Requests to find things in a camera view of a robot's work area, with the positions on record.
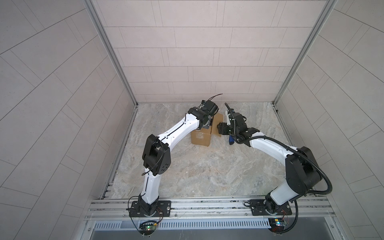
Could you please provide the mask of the blue utility knife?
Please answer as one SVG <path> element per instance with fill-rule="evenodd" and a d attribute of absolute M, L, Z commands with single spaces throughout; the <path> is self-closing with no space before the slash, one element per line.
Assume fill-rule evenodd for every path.
<path fill-rule="evenodd" d="M 232 136 L 229 136 L 229 144 L 233 145 L 235 143 L 235 140 Z"/>

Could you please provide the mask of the brown cardboard express box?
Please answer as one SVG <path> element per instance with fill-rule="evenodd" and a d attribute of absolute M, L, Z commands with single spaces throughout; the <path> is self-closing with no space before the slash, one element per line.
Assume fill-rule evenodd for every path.
<path fill-rule="evenodd" d="M 218 124 L 223 122 L 224 116 L 220 113 L 213 116 L 209 123 L 208 128 L 202 128 L 201 130 L 194 130 L 191 132 L 191 143 L 193 145 L 208 147 L 211 144 L 212 136 L 221 137 L 219 133 Z"/>

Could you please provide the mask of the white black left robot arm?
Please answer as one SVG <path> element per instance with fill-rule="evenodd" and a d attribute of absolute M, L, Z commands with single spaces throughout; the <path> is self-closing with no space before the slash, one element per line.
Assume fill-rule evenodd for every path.
<path fill-rule="evenodd" d="M 144 186 L 138 196 L 141 213 L 152 216 L 159 201 L 159 187 L 162 174 L 171 165 L 171 151 L 189 133 L 208 127 L 219 108 L 210 99 L 203 100 L 198 107 L 188 110 L 184 117 L 166 132 L 146 140 L 142 159 L 144 161 Z"/>

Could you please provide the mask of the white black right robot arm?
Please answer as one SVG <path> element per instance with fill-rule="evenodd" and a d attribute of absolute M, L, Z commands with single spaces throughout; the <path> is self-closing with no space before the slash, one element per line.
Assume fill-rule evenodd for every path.
<path fill-rule="evenodd" d="M 264 206 L 268 214 L 279 214 L 281 206 L 308 193 L 328 194 L 332 190 L 329 178 L 319 168 L 310 149 L 285 145 L 258 129 L 247 127 L 245 117 L 232 109 L 227 110 L 226 116 L 227 122 L 217 126 L 220 134 L 231 136 L 238 144 L 260 150 L 285 166 L 286 180 L 265 197 Z"/>

